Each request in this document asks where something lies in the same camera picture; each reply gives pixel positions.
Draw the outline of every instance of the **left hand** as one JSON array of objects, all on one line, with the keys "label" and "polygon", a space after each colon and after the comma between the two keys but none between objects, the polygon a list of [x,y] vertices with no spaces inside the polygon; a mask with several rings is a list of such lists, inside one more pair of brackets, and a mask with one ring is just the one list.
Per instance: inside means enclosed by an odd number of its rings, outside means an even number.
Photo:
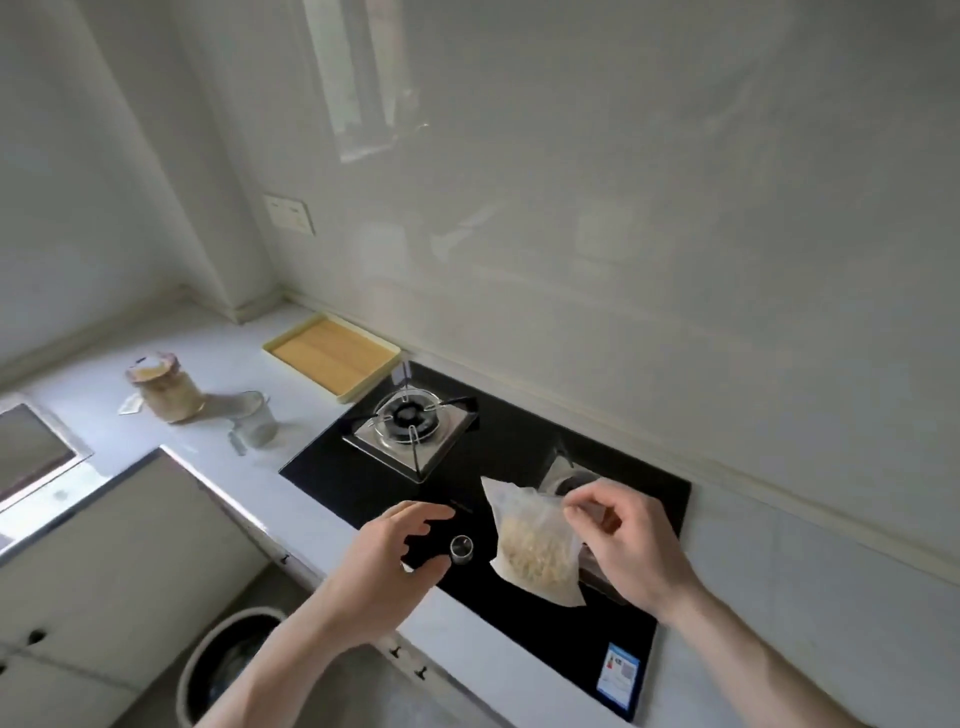
[{"label": "left hand", "polygon": [[454,513],[448,505],[404,500],[364,524],[343,562],[308,600],[315,624],[338,651],[393,632],[444,577],[450,568],[444,554],[414,571],[405,570],[400,557],[409,550],[403,543],[408,536],[425,536],[427,521]]}]

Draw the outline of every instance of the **plastic bag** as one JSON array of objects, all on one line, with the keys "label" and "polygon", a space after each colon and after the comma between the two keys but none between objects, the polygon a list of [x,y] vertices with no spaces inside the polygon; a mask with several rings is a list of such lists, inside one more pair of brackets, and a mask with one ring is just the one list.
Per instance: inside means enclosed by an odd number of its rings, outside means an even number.
[{"label": "plastic bag", "polygon": [[564,518],[562,499],[481,477],[496,522],[493,570],[505,581],[562,607],[582,607],[583,541]]}]

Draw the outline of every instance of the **jar lid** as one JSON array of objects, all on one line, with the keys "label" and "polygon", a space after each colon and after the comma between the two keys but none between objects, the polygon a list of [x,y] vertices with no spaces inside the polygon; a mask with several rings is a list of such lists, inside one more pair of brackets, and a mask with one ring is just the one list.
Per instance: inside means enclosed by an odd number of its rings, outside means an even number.
[{"label": "jar lid", "polygon": [[153,356],[142,356],[127,370],[127,380],[133,384],[142,384],[167,376],[179,367],[180,363],[175,354],[157,353]]}]

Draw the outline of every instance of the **silver knob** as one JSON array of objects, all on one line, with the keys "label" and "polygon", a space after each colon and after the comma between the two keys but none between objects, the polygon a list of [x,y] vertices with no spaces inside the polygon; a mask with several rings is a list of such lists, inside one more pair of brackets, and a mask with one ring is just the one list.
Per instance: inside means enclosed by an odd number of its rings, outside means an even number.
[{"label": "silver knob", "polygon": [[473,541],[470,536],[455,536],[450,542],[450,559],[462,566],[473,557]]}]

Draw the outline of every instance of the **black glass stovetop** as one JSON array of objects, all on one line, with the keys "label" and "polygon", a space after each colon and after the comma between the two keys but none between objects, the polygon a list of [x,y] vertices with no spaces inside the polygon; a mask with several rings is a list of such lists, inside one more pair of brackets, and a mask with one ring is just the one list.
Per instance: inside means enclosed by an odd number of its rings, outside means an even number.
[{"label": "black glass stovetop", "polygon": [[[407,564],[416,568],[431,556],[448,553],[454,536],[470,536],[472,559],[452,566],[441,589],[619,716],[632,719],[656,620],[593,589],[582,587],[587,606],[571,609],[503,581],[490,566],[496,553],[496,529],[480,476],[537,488],[558,453],[565,453],[583,468],[658,497],[677,533],[690,484],[456,379],[417,364],[407,366],[412,386],[442,399],[473,396],[478,405],[478,426],[460,435],[424,482],[417,484],[352,446],[336,426],[321,434],[280,474],[357,528],[405,499],[452,505],[457,511],[452,520],[434,522],[428,536],[410,539]],[[394,389],[396,384],[388,376],[345,418],[373,412]],[[639,660],[626,705],[597,690],[611,645]]]}]

